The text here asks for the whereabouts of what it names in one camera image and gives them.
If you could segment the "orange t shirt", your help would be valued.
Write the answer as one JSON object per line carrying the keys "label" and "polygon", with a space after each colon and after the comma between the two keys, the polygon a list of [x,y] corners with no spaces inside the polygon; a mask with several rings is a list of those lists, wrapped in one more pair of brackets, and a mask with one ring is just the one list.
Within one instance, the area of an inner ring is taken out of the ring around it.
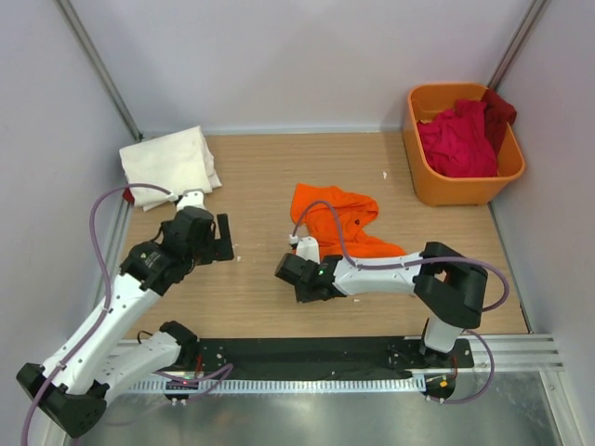
{"label": "orange t shirt", "polygon": [[296,185],[290,208],[294,224],[304,225],[319,244],[320,257],[342,253],[343,239],[348,254],[358,258],[404,256],[404,249],[365,233],[364,227],[376,220],[377,201],[336,186]]}

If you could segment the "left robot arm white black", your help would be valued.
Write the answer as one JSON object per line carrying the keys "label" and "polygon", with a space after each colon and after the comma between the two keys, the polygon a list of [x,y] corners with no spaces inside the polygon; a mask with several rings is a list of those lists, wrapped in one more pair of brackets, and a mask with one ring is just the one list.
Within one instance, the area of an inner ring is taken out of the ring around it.
{"label": "left robot arm white black", "polygon": [[165,322],[121,359],[108,357],[136,320],[194,267],[233,258],[229,219],[186,206],[162,223],[160,242],[134,246],[103,300],[69,340],[43,363],[27,362],[17,380],[33,403],[69,437],[85,435],[108,405],[147,374],[185,372],[199,358],[196,334]]}

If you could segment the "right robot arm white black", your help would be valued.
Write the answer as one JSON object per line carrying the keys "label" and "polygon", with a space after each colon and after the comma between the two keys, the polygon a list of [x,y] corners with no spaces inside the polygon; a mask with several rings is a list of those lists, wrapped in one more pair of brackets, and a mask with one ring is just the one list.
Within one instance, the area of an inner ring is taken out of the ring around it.
{"label": "right robot arm white black", "polygon": [[275,277],[290,284],[299,303],[369,293],[412,295],[431,312],[419,357],[431,368],[452,363],[456,339],[480,325],[488,273],[443,243],[427,243],[411,255],[314,260],[294,252],[280,260]]}

